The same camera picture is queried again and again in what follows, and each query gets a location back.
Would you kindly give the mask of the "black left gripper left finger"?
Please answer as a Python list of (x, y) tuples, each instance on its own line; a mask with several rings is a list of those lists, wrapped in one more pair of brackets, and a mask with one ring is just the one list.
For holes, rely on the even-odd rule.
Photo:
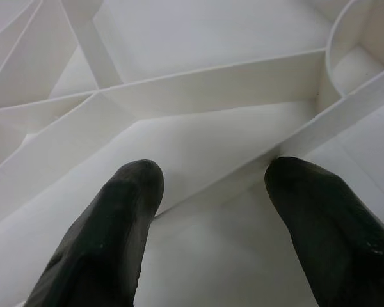
[(134, 307), (163, 193), (154, 161), (120, 167), (67, 230), (23, 307)]

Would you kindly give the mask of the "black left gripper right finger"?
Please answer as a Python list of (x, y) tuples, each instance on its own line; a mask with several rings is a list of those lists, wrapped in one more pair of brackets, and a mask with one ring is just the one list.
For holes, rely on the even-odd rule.
[(264, 181), (319, 307), (384, 307), (384, 224), (347, 183), (296, 157)]

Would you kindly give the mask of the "white plastic table top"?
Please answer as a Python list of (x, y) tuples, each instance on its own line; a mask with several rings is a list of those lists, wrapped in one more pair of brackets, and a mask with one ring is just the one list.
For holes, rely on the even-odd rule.
[(165, 190), (135, 307), (318, 307), (279, 156), (384, 224), (384, 0), (0, 0), (0, 307), (138, 159)]

